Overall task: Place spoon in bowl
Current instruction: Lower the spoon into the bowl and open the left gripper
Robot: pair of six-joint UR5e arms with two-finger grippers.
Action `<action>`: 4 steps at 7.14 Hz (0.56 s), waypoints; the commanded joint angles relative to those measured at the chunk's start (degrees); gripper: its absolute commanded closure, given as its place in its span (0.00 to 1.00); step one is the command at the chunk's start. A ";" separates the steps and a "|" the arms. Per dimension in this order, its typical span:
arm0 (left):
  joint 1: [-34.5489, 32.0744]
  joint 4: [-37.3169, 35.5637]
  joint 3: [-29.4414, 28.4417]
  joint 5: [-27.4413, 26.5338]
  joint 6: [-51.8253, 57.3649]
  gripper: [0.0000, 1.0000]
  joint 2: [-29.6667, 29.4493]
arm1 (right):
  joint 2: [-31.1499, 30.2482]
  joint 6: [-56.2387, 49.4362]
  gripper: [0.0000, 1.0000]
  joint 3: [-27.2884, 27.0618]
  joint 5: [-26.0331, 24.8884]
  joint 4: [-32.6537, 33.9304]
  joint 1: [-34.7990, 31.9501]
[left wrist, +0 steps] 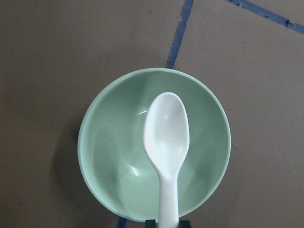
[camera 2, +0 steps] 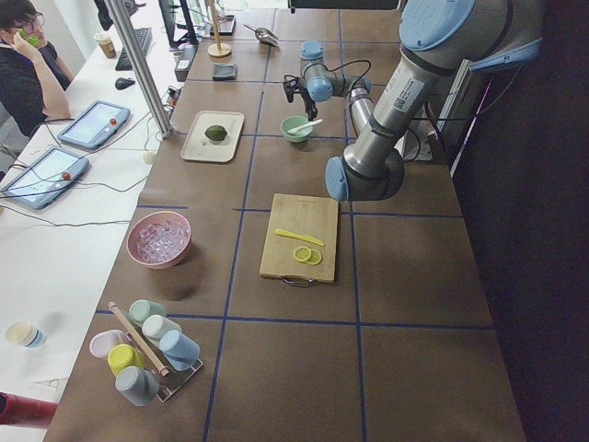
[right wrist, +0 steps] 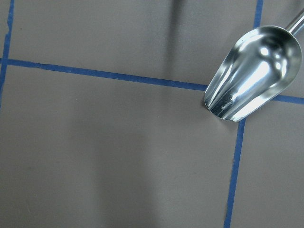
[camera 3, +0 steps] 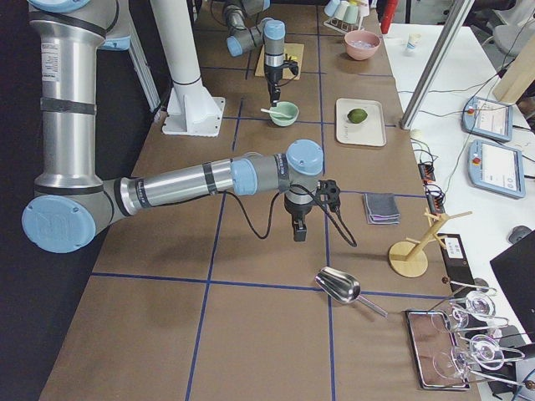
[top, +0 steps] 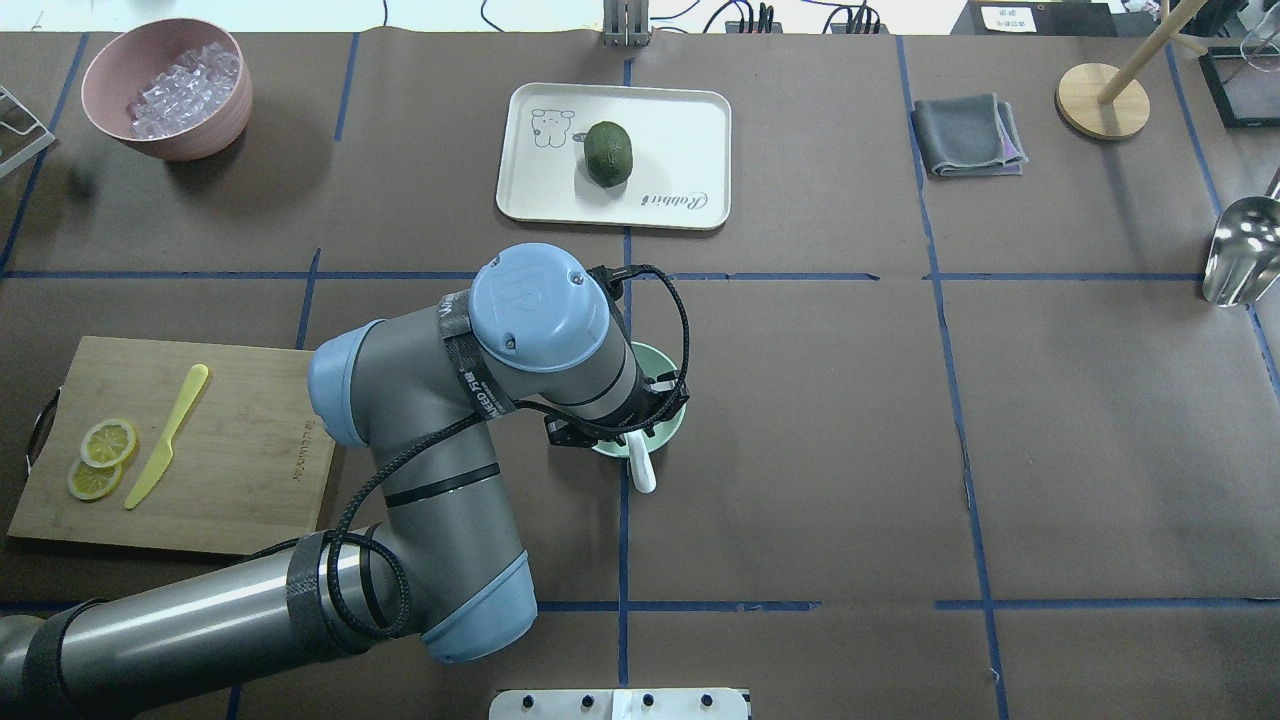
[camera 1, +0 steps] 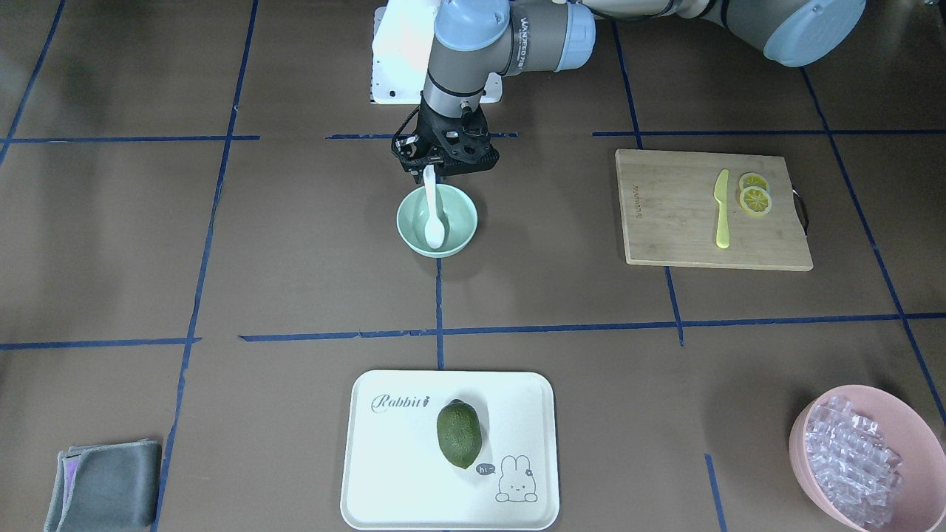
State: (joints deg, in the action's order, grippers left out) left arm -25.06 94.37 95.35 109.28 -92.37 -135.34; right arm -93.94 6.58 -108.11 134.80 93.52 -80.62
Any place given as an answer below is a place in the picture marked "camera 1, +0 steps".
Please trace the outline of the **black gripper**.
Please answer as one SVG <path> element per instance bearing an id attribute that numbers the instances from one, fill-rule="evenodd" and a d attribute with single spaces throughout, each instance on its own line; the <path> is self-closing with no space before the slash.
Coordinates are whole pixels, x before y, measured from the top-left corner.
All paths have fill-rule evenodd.
<path id="1" fill-rule="evenodd" d="M 420 178 L 427 165 L 436 177 L 490 171 L 500 160 L 483 109 L 469 108 L 459 118 L 444 117 L 422 103 L 392 136 L 392 154 L 403 171 Z"/>

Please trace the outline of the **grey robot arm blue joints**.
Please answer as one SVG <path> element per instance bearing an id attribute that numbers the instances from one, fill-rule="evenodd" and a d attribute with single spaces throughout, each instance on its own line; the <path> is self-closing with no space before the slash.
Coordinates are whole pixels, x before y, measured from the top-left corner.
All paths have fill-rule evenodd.
<path id="1" fill-rule="evenodd" d="M 834 50 L 864 10 L 864 1 L 443 1 L 419 115 L 476 112 L 490 74 L 581 67 L 595 45 L 597 18 L 708 20 L 771 61 L 804 67 Z"/>

